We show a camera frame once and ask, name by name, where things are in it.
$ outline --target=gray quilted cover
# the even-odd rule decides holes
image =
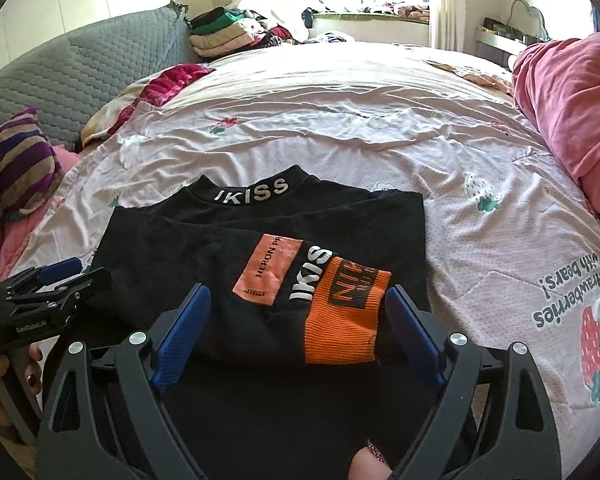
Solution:
[[[89,118],[124,87],[185,62],[200,58],[184,8],[173,2],[78,28],[0,70],[0,124],[32,105],[51,142],[72,147]]]

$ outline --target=blue gripper pad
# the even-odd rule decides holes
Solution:
[[[173,322],[159,348],[155,350],[154,388],[164,393],[167,386],[177,384],[189,355],[211,311],[211,293],[206,286],[194,288],[185,298],[186,306]]]
[[[81,272],[82,262],[78,258],[69,258],[62,262],[43,267],[36,281],[39,286],[53,285]]]
[[[392,286],[384,299],[384,310],[417,379],[427,386],[446,384],[446,358],[414,312],[417,307]]]

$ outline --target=white bedsheet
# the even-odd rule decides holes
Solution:
[[[434,312],[478,344],[528,344],[567,476],[600,435],[600,226],[511,99],[417,60],[427,50],[318,44],[216,62],[74,166],[14,272],[88,263],[113,206],[158,202],[202,174],[248,186],[299,164],[416,190]]]

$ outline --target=green sweater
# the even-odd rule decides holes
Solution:
[[[215,20],[214,22],[211,22],[208,25],[201,25],[198,28],[194,28],[191,31],[191,33],[195,34],[196,36],[204,36],[206,34],[213,34],[214,32],[217,32],[218,30],[222,30],[223,28],[227,28],[232,23],[235,23],[238,20],[241,20],[243,18],[244,18],[244,14],[238,14],[238,16],[235,16],[235,15],[231,14],[230,12],[226,12],[222,16],[220,16],[217,20]]]

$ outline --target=window sill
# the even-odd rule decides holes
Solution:
[[[421,25],[429,25],[429,22],[423,22],[417,18],[404,18],[395,14],[381,14],[380,12],[324,12],[314,14],[314,20],[341,20],[344,22],[371,22],[374,20],[386,22],[410,22],[420,23]]]

